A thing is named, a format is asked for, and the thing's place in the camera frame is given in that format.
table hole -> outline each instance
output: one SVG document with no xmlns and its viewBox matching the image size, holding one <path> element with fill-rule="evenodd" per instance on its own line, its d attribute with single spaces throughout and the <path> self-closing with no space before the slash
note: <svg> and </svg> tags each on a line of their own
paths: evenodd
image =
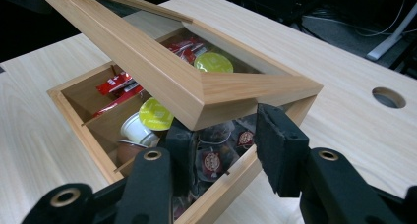
<svg viewBox="0 0 417 224">
<path fill-rule="evenodd" d="M 399 93 L 385 87 L 374 88 L 372 95 L 378 102 L 389 108 L 403 108 L 406 104 L 405 99 Z"/>
</svg>

wooden frame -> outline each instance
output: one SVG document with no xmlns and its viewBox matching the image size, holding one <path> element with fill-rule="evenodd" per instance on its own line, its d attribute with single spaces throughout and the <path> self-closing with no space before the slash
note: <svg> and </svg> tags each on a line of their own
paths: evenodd
<svg viewBox="0 0 417 224">
<path fill-rule="evenodd" d="M 191 130 L 254 113 L 258 103 L 278 106 L 296 102 L 317 95 L 322 88 L 203 22 L 148 2 L 116 0 L 180 20 L 186 28 L 216 36 L 223 44 L 256 56 L 273 68 L 256 75 L 201 73 L 95 0 L 46 1 Z"/>
</svg>

wooden table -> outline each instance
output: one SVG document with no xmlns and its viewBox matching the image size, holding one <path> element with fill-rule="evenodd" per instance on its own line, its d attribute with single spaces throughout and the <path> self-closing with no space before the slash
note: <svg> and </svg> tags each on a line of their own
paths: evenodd
<svg viewBox="0 0 417 224">
<path fill-rule="evenodd" d="M 417 82 L 223 0 L 161 4 L 238 39 L 325 87 L 301 129 L 311 147 L 343 153 L 367 182 L 396 196 L 417 184 Z M 1 63 L 0 223 L 20 223 L 66 183 L 107 186 L 46 91 L 109 61 L 82 34 Z M 374 88 L 406 101 L 379 103 Z M 297 198 L 272 193 L 262 172 L 216 223 L 296 223 Z"/>
</svg>

wooden box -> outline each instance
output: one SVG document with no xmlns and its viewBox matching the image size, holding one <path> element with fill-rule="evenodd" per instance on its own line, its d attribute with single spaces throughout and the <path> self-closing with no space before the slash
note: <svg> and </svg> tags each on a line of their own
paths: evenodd
<svg viewBox="0 0 417 224">
<path fill-rule="evenodd" d="M 92 117 L 114 100 L 95 89 L 114 76 L 113 65 L 128 72 L 190 130 L 252 114 L 258 103 L 283 106 L 287 115 L 300 124 L 322 88 L 204 22 L 144 1 L 117 0 L 157 14 L 138 12 L 134 18 L 139 20 L 136 27 L 94 0 L 46 1 L 114 61 L 48 92 L 110 183 L 123 178 L 120 172 L 114 172 L 119 165 L 116 142 L 120 128 L 143 103 L 139 97 L 133 97 L 99 117 Z M 179 21 L 179 25 L 161 25 L 172 20 Z M 164 46 L 189 33 L 233 58 L 240 73 L 202 73 Z M 256 148 L 252 146 L 176 222 L 213 222 L 260 171 Z"/>
</svg>

white cup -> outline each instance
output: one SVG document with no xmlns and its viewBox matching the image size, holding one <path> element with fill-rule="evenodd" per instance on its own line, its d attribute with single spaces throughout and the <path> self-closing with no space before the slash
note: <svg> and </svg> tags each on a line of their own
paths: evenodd
<svg viewBox="0 0 417 224">
<path fill-rule="evenodd" d="M 120 134 L 130 141 L 146 146 L 158 139 L 158 136 L 151 129 L 144 126 L 139 119 L 139 112 L 130 116 L 120 129 Z"/>
</svg>

